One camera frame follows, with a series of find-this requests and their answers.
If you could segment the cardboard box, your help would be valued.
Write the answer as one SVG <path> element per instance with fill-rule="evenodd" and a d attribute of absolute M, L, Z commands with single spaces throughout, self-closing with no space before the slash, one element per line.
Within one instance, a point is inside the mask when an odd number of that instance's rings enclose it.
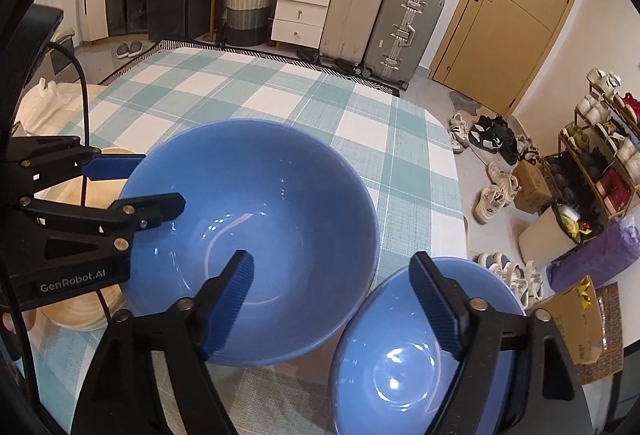
<path fill-rule="evenodd" d="M 593 365 L 605 348 L 603 313 L 596 287 L 585 276 L 560 293 L 530 308 L 547 311 L 561 333 L 575 365 Z"/>

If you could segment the wooden door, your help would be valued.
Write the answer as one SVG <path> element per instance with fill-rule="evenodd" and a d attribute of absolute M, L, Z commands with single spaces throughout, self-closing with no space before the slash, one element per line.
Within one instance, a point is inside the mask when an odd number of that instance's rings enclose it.
<path fill-rule="evenodd" d="M 433 80 L 506 115 L 515 109 L 574 0 L 461 0 Z"/>

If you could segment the large blue bowl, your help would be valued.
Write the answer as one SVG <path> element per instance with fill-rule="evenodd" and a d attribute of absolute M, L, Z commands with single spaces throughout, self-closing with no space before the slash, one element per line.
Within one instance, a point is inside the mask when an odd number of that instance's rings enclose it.
<path fill-rule="evenodd" d="M 138 315 L 194 295 L 239 250 L 254 280 L 216 365 L 263 367 L 312 351 L 340 331 L 378 269 L 370 194 L 332 147 L 292 126 L 228 120 L 151 151 L 126 199 L 177 192 L 172 221 L 134 236 L 122 291 Z"/>

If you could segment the beige suitcase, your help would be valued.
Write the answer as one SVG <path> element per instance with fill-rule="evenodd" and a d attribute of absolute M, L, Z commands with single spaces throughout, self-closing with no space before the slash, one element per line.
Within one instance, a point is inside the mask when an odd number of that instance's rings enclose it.
<path fill-rule="evenodd" d="M 381 4 L 382 0 L 330 0 L 320 54 L 360 65 Z"/>

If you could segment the woven laundry basket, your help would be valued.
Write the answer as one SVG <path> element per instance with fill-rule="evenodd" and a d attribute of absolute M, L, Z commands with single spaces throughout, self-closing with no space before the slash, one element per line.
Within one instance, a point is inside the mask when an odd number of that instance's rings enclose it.
<path fill-rule="evenodd" d="M 226 43 L 234 47 L 264 44 L 272 6 L 273 0 L 226 0 Z"/>

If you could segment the small brown box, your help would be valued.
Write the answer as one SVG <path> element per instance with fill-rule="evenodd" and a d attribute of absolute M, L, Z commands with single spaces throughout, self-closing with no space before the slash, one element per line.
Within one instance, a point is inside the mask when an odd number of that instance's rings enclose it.
<path fill-rule="evenodd" d="M 514 199 L 515 206 L 525 213 L 537 214 L 545 210 L 552 202 L 553 196 L 537 165 L 521 161 L 513 169 L 521 189 Z"/>

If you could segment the grey slippers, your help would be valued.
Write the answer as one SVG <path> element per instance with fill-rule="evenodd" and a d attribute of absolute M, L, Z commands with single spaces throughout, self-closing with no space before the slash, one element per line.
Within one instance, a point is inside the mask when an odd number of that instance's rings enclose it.
<path fill-rule="evenodd" d="M 140 40 L 134 40 L 130 43 L 120 43 L 116 49 L 116 58 L 118 60 L 132 59 L 140 56 L 143 52 L 143 44 Z"/>

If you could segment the shoe rack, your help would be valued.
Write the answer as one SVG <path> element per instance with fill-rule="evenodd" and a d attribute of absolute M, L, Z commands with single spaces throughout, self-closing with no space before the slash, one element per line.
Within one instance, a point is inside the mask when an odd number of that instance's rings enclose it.
<path fill-rule="evenodd" d="M 619 76 L 587 74 L 588 91 L 558 134 L 559 150 L 542 159 L 552 212 L 577 245 L 599 236 L 639 206 L 639 101 Z"/>

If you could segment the silver suitcase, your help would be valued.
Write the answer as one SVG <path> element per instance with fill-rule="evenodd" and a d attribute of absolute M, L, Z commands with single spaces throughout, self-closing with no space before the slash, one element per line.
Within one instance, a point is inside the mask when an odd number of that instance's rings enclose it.
<path fill-rule="evenodd" d="M 445 0 L 383 0 L 363 58 L 363 76 L 406 90 Z"/>

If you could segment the purple bag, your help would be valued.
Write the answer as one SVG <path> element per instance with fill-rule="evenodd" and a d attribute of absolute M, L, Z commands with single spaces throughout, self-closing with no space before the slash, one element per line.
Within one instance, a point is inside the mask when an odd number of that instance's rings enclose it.
<path fill-rule="evenodd" d="M 547 268 L 555 293 L 589 276 L 596 287 L 616 277 L 639 259 L 639 229 L 634 215 L 620 218 L 599 236 Z"/>

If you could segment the white trash bin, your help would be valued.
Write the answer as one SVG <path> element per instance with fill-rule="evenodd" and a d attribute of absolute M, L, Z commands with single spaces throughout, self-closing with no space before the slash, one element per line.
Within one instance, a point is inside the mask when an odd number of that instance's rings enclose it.
<path fill-rule="evenodd" d="M 518 247 L 524 262 L 544 267 L 574 250 L 577 244 L 562 229 L 554 207 L 550 206 L 520 234 Z"/>

